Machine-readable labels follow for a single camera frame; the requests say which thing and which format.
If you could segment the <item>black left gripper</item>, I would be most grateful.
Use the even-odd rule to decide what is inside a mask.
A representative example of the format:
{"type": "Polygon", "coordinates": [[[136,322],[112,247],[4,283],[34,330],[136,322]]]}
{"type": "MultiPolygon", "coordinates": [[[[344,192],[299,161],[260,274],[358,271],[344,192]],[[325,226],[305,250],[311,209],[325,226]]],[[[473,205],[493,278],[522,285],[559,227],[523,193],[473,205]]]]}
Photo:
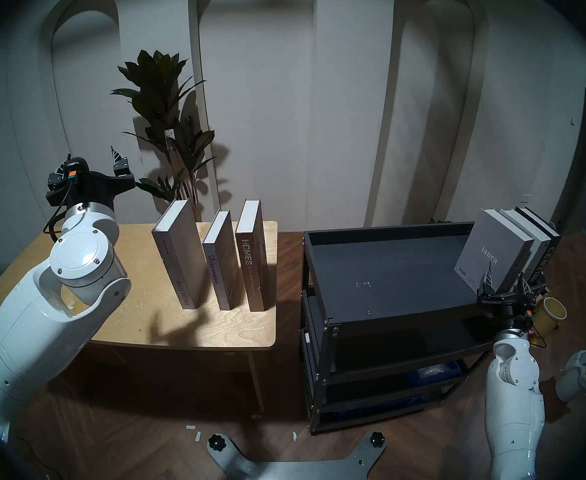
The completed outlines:
{"type": "Polygon", "coordinates": [[[114,198],[134,189],[135,178],[132,175],[128,158],[120,155],[111,147],[114,176],[107,176],[97,171],[71,172],[64,175],[65,165],[72,154],[48,176],[46,200],[51,206],[66,206],[67,209],[89,203],[101,204],[114,209],[114,198]]]}

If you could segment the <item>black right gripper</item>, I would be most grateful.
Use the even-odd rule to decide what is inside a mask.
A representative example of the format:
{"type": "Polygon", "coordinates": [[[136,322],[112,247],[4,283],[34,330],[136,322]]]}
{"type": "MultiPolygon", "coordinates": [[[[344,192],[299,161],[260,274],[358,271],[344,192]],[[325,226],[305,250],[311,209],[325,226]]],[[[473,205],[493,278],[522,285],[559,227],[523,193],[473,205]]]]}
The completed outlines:
{"type": "Polygon", "coordinates": [[[536,296],[529,283],[522,277],[522,294],[495,295],[492,283],[492,262],[482,275],[482,296],[477,302],[493,316],[493,325],[497,332],[515,330],[528,332],[533,328],[532,311],[536,296]]]}

